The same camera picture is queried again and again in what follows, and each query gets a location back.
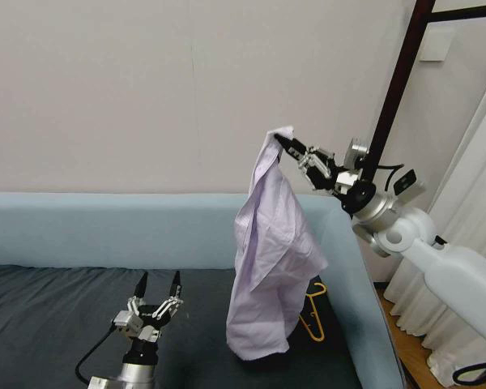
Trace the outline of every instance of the wall outlet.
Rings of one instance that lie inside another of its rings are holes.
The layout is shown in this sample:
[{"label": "wall outlet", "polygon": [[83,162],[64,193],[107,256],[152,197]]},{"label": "wall outlet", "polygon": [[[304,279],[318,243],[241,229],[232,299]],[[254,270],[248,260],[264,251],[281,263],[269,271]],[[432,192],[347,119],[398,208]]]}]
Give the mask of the wall outlet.
[{"label": "wall outlet", "polygon": [[455,30],[453,28],[427,28],[421,45],[419,60],[422,62],[445,61],[454,36]]}]

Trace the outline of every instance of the white curtain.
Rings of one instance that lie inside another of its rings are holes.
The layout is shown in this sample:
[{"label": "white curtain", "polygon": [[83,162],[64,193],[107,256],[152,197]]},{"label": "white curtain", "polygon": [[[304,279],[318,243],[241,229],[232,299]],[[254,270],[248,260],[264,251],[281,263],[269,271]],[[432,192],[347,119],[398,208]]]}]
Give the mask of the white curtain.
[{"label": "white curtain", "polygon": [[[486,257],[486,93],[438,190],[430,216],[448,242]],[[420,271],[406,259],[384,296],[395,303],[390,313],[399,315],[397,324],[402,330],[426,335],[422,345],[433,351],[428,366],[444,387],[454,384],[452,373],[456,370],[486,362],[486,340],[426,288]]]}]

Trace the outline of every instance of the sofa armrest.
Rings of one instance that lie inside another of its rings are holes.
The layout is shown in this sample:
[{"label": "sofa armrest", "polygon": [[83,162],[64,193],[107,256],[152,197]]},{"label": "sofa armrest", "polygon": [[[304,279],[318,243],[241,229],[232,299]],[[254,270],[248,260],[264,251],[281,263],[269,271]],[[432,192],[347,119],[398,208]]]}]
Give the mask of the sofa armrest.
[{"label": "sofa armrest", "polygon": [[352,232],[351,219],[336,200],[335,208],[326,215],[321,246],[329,266],[320,277],[328,287],[362,387],[405,387],[386,318]]}]

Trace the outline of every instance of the white wall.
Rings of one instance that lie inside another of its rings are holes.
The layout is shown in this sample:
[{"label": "white wall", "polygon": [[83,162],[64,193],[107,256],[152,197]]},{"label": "white wall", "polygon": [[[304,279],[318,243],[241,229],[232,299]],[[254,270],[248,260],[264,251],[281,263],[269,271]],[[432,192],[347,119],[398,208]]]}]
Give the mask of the white wall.
[{"label": "white wall", "polygon": [[[2,0],[0,190],[246,191],[285,124],[342,157],[371,139],[413,4]],[[459,23],[444,63],[416,64],[383,159],[427,179],[420,206],[486,87],[486,20]],[[366,256],[376,280],[395,266]]]}]

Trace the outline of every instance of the sofa backrest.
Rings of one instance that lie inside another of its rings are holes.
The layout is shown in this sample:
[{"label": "sofa backrest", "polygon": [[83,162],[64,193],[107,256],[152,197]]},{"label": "sofa backrest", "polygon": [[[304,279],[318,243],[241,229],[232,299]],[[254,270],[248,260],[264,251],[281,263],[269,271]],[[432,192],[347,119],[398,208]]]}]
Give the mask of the sofa backrest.
[{"label": "sofa backrest", "polygon": [[[244,194],[0,193],[0,264],[230,268]],[[338,202],[301,195],[319,240]]]}]

